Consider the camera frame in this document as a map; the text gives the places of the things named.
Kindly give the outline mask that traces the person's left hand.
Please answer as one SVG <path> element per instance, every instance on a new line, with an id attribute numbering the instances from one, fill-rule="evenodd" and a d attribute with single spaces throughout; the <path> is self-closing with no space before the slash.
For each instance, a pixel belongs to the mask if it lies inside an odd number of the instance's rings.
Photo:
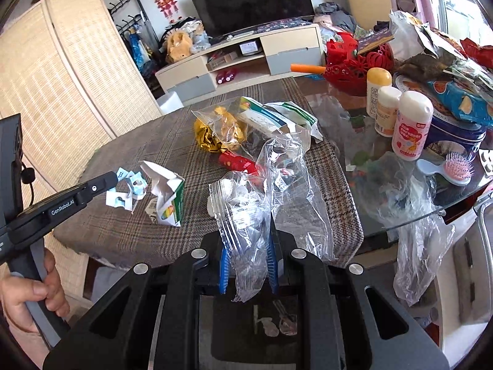
<path id="1" fill-rule="evenodd" d="M 53 253 L 44 249 L 47 276 L 43 282 L 7 275 L 1 279 L 2 308 L 6 317 L 20 330 L 38 333 L 26 302 L 45 302 L 50 312 L 67 317 L 70 305 L 66 299 Z"/>

